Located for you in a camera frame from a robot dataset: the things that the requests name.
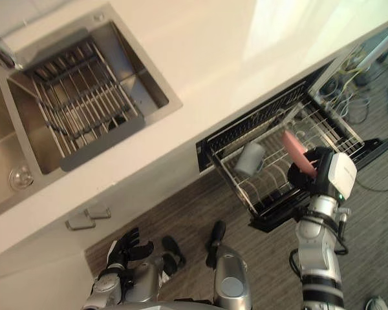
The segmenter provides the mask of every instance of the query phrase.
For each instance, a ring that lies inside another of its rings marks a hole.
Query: white countertop
[[[77,0],[6,41],[19,50],[104,3]],[[388,25],[388,0],[110,3],[183,106],[0,215],[0,253]]]

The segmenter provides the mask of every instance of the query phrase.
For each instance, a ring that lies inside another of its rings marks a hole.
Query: stainless steel sink
[[[0,212],[181,106],[110,5],[14,59],[0,67]]]
[[[33,182],[0,90],[0,203]]]

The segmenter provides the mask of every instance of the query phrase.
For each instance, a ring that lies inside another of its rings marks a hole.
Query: mug
[[[247,143],[243,147],[234,170],[247,176],[253,176],[262,169],[265,153],[266,150],[260,144],[254,142]]]

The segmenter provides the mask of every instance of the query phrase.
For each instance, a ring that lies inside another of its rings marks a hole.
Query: dishwasher drawer
[[[252,215],[250,225],[271,231],[298,216],[308,205],[308,193],[289,183],[292,159],[281,141],[285,129],[307,148],[332,148],[348,154],[358,170],[388,148],[388,140],[362,139],[333,111],[326,112],[307,94],[307,80],[292,85],[197,143],[199,168],[213,165]],[[244,145],[265,149],[263,168],[249,177],[235,170]]]

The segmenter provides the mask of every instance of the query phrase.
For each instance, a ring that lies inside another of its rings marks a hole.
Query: floor
[[[371,72],[385,72],[367,90],[371,104],[367,120],[354,125],[363,138],[388,137],[388,58]],[[358,174],[371,187],[388,188],[388,151]],[[346,309],[363,309],[365,299],[381,295],[388,305],[388,192],[371,192],[358,185],[345,204],[353,211],[347,225],[349,254],[340,256]],[[211,172],[160,203],[132,223],[88,249],[94,273],[104,267],[111,241],[139,226],[142,241],[153,240],[161,252],[161,237],[170,234],[179,242],[188,263],[160,292],[161,300],[192,297],[212,299],[213,271],[205,265],[206,242],[213,223],[227,223],[224,241],[241,253],[248,264],[254,309],[300,309],[301,284],[288,265],[289,252],[297,247],[296,223],[286,222],[265,234],[248,226],[249,216],[229,187]]]

